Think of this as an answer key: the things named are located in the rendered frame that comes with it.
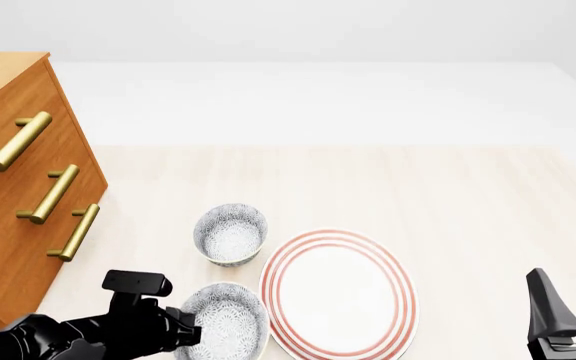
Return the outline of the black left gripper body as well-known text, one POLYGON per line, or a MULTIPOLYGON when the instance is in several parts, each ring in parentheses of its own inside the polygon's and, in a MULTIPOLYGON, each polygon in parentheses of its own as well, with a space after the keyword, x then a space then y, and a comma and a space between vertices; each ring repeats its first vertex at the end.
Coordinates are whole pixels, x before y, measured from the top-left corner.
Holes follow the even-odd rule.
POLYGON ((200 344, 202 327, 196 324, 197 315, 181 311, 179 308, 166 308, 169 320, 168 334, 176 348, 192 347, 200 344))

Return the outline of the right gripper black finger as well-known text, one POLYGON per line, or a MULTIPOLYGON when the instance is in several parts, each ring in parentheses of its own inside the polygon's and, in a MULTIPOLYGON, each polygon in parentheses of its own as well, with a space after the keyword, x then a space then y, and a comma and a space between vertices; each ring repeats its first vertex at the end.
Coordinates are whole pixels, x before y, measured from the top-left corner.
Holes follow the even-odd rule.
POLYGON ((526 275, 530 321, 527 340, 576 337, 576 316, 559 296, 544 269, 526 275))

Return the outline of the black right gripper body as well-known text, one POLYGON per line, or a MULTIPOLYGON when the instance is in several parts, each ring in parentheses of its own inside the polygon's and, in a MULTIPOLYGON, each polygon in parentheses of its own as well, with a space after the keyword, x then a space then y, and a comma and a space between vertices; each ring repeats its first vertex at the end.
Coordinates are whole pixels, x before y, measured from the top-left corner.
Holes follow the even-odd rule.
POLYGON ((576 360, 576 342, 569 337, 534 337, 527 344, 533 360, 576 360))

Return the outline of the grey patterned bowl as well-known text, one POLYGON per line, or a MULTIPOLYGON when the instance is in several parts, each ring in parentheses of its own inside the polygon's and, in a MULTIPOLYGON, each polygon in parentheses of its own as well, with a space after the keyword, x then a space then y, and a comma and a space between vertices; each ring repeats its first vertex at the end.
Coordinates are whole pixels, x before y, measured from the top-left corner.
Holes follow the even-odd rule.
POLYGON ((198 290, 181 305, 202 328, 200 343, 180 347, 176 360, 259 360, 269 340, 265 305, 254 292, 234 282, 198 290))
POLYGON ((237 267, 256 257, 267 233, 267 220, 254 206, 226 203, 199 218, 193 230, 193 242, 210 263, 237 267))

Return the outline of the white plate with red rings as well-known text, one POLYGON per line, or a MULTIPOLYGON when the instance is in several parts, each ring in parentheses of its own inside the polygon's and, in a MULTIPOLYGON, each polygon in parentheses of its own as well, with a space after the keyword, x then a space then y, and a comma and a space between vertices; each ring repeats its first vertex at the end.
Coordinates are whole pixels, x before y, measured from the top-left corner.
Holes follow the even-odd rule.
POLYGON ((360 233, 317 229, 280 245, 259 277, 274 340, 295 360, 400 360, 419 300, 390 251, 360 233))

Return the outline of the wooden cabinet drawer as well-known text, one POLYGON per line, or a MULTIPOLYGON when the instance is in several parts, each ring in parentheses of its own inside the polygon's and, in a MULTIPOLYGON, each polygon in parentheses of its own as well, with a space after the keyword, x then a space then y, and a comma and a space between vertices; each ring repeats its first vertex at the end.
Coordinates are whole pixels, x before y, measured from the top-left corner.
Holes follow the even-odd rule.
POLYGON ((4 172, 0 172, 0 196, 11 194, 13 185, 51 170, 75 164, 81 170, 87 151, 69 114, 62 92, 44 61, 31 65, 0 86, 0 149, 20 130, 17 118, 50 113, 52 122, 4 172))
POLYGON ((35 311, 61 267, 47 257, 65 245, 78 218, 75 209, 98 203, 107 188, 81 131, 70 122, 52 123, 4 172, 0 172, 0 318, 35 311), (70 165, 79 173, 44 224, 16 213, 36 209, 56 181, 51 171, 70 165))
POLYGON ((41 174, 0 196, 0 329, 37 310, 62 266, 47 251, 63 248, 80 221, 71 212, 98 203, 107 187, 96 170, 84 167, 44 224, 16 218, 18 210, 34 209, 54 183, 41 174))

